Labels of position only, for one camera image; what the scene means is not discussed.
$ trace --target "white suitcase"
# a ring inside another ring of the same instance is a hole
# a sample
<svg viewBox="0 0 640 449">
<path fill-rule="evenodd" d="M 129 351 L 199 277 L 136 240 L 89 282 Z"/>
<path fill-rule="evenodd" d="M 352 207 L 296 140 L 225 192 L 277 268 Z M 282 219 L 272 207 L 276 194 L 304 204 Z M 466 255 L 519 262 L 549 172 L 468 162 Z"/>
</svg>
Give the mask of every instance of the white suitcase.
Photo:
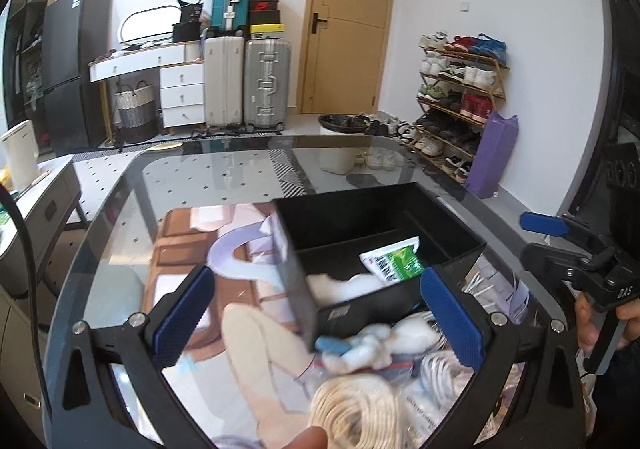
<svg viewBox="0 0 640 449">
<path fill-rule="evenodd" d="M 204 106 L 207 125 L 224 127 L 242 122 L 242 37 L 206 39 Z"/>
</svg>

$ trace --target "silver suitcase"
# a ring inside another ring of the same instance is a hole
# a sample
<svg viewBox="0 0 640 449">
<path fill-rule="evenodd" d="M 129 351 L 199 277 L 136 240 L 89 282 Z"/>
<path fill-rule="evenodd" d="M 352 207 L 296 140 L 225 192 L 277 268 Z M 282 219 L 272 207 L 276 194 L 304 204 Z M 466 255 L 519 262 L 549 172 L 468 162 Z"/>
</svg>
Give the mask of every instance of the silver suitcase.
<svg viewBox="0 0 640 449">
<path fill-rule="evenodd" d="M 244 68 L 244 123 L 284 129 L 289 98 L 291 44 L 282 39 L 260 39 L 246 44 Z"/>
<path fill-rule="evenodd" d="M 241 37 L 214 37 L 204 45 L 204 106 L 208 126 L 242 122 Z"/>
</svg>

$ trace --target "metal bolt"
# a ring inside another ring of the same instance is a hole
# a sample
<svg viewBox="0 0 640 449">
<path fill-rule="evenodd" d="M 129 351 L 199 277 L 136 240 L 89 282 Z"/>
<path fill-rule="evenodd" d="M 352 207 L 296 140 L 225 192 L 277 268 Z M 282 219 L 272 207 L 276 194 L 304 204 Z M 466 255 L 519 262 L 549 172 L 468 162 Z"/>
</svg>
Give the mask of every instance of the metal bolt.
<svg viewBox="0 0 640 449">
<path fill-rule="evenodd" d="M 496 326 L 504 326 L 505 324 L 507 324 L 507 321 L 508 321 L 507 316 L 502 312 L 496 312 L 491 314 L 491 322 Z"/>
<path fill-rule="evenodd" d="M 551 329 L 557 334 L 564 332 L 564 323 L 559 319 L 551 319 Z"/>
<path fill-rule="evenodd" d="M 142 326 L 146 321 L 146 315 L 144 315 L 142 312 L 136 312 L 134 314 L 131 314 L 129 316 L 129 324 L 131 326 Z"/>
<path fill-rule="evenodd" d="M 73 326 L 71 326 L 71 331 L 74 335 L 81 334 L 86 330 L 86 323 L 84 321 L 78 321 Z"/>
</svg>

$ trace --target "refrigerator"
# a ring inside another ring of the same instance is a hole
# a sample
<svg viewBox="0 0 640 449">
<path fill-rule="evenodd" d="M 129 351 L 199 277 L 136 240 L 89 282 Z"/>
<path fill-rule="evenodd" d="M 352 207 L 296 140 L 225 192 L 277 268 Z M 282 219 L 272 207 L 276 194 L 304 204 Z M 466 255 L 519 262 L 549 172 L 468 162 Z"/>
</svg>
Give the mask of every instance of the refrigerator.
<svg viewBox="0 0 640 449">
<path fill-rule="evenodd" d="M 106 53 L 110 0 L 57 0 L 42 30 L 42 83 L 57 155 L 95 150 L 106 138 L 100 92 L 89 63 Z"/>
</svg>

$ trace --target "glass tabletop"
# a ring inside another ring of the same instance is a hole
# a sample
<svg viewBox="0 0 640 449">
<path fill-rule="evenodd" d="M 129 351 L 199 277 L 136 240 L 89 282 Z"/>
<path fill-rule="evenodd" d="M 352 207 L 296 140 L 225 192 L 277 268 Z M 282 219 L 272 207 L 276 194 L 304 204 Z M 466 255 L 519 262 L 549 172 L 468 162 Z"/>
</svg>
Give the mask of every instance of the glass tabletop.
<svg viewBox="0 0 640 449">
<path fill-rule="evenodd" d="M 363 162 L 363 155 L 380 162 Z M 273 264 L 263 228 L 274 212 L 270 202 L 408 182 L 420 184 L 487 242 L 474 268 L 487 278 L 501 275 L 492 281 L 497 309 L 517 315 L 524 288 L 527 299 L 530 291 L 536 305 L 566 321 L 558 303 L 523 271 L 518 254 L 525 239 L 398 142 L 276 136 L 165 144 L 142 152 L 122 174 L 70 268 L 49 334 L 50 389 L 74 322 L 121 324 L 148 312 L 194 265 L 207 263 L 217 278 L 215 302 L 178 363 L 162 372 L 218 447 L 279 449 L 306 427 L 314 356 L 297 336 Z M 113 371 L 137 429 L 160 441 L 124 369 L 113 365 Z"/>
</svg>

